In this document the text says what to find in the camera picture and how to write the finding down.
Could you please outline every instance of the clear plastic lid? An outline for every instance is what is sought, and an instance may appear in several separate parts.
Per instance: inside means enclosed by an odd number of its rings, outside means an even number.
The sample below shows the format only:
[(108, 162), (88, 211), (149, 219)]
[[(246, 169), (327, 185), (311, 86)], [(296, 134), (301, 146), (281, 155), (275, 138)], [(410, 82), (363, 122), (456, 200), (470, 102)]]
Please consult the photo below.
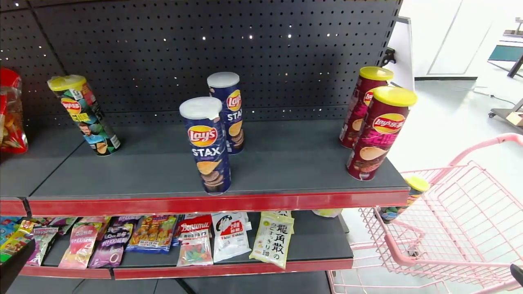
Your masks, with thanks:
[(187, 119), (215, 119), (220, 116), (222, 102), (214, 97), (197, 97), (180, 105), (181, 116)]
[(227, 88), (240, 82), (240, 76), (232, 72), (213, 73), (207, 77), (207, 84), (211, 88)]

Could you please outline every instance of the snack package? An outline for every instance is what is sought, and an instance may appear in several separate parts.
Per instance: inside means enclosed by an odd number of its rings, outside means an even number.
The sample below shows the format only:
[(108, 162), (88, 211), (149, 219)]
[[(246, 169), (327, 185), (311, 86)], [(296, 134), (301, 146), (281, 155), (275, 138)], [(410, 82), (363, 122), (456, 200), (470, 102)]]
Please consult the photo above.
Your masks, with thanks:
[(101, 228), (98, 231), (98, 236), (96, 240), (100, 241), (104, 238), (105, 231), (111, 222), (111, 217), (83, 217), (79, 220), (79, 223), (88, 223), (88, 222), (99, 222), (101, 223)]
[(98, 244), (89, 267), (119, 266), (122, 261), (123, 247), (131, 237), (132, 227), (133, 225), (130, 223), (119, 227), (109, 227)]
[(6, 262), (11, 256), (31, 241), (31, 232), (35, 225), (35, 223), (30, 221), (22, 221), (18, 230), (16, 230), (16, 232), (14, 232), (12, 236), (0, 246), (0, 263)]
[(58, 267), (62, 268), (87, 268), (96, 236), (102, 224), (95, 223), (76, 223), (71, 232), (69, 248), (64, 253)]
[(27, 138), (22, 124), (22, 82), (12, 70), (0, 69), (0, 108), (4, 110), (2, 142), (0, 151), (24, 153), (27, 151)]
[(245, 230), (245, 218), (239, 212), (213, 213), (214, 262), (251, 251)]
[(65, 234), (67, 234), (67, 232), (74, 225), (74, 222), (77, 219), (78, 218), (54, 218), (49, 223), (49, 226), (59, 227), (58, 228), (58, 235), (63, 236)]
[(57, 227), (33, 228), (32, 238), (36, 242), (36, 247), (35, 251), (31, 254), (31, 257), (26, 262), (27, 265), (40, 266), (42, 264), (43, 258), (47, 253), (47, 248), (57, 233)]
[(249, 258), (285, 269), (293, 226), (293, 218), (263, 211)]
[(210, 215), (185, 219), (180, 224), (180, 256), (176, 266), (211, 265)]
[(173, 215), (143, 216), (134, 231), (126, 251), (169, 253), (176, 217)]

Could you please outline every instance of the black pegboard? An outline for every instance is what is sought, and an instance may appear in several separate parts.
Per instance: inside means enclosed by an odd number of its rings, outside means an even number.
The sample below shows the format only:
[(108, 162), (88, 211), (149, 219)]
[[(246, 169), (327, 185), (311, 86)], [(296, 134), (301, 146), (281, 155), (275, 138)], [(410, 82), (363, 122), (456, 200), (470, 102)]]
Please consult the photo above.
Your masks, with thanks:
[(46, 84), (64, 72), (30, 10), (0, 13), (0, 64), (22, 78), (25, 117), (66, 113)]
[(35, 11), (65, 69), (85, 75), (111, 113), (177, 110), (207, 96), (217, 71), (241, 76), (245, 108), (347, 104), (359, 68), (381, 60), (400, 5), (104, 1)]

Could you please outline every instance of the purple candy bag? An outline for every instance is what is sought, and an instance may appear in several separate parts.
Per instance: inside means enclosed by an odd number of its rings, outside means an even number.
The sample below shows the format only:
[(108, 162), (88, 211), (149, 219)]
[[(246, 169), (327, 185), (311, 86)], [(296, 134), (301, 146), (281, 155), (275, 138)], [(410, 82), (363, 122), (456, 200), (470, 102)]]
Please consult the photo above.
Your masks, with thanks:
[(98, 244), (96, 252), (91, 258), (90, 268), (102, 266), (117, 267), (120, 265), (123, 255), (123, 247), (129, 241), (132, 232), (132, 224), (119, 227), (109, 227), (104, 238)]

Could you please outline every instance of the multicolored chip can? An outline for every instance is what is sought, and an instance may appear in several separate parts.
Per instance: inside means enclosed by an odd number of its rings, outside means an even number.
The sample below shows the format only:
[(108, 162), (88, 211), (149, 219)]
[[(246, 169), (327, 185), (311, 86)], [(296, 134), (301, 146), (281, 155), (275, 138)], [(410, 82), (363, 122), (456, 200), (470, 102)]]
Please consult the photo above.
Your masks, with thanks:
[(80, 128), (85, 141), (100, 156), (111, 155), (120, 148), (120, 141), (107, 124), (105, 114), (81, 75), (55, 76), (47, 81), (49, 89)]
[(207, 77), (209, 94), (222, 104), (220, 116), (225, 126), (227, 152), (235, 155), (243, 150), (242, 95), (238, 89), (240, 76), (232, 72), (219, 72)]
[(193, 98), (180, 105), (203, 188), (209, 194), (218, 195), (231, 185), (221, 109), (221, 101), (213, 97)]
[(349, 174), (358, 180), (374, 178), (418, 100), (414, 92), (399, 87), (382, 86), (372, 92), (361, 135), (347, 162)]
[(346, 148), (352, 149), (358, 139), (363, 118), (367, 114), (367, 107), (372, 100), (371, 89), (387, 86), (387, 81), (394, 77), (394, 73), (377, 66), (360, 68), (358, 81), (353, 95), (347, 105), (347, 117), (343, 122), (339, 140)]

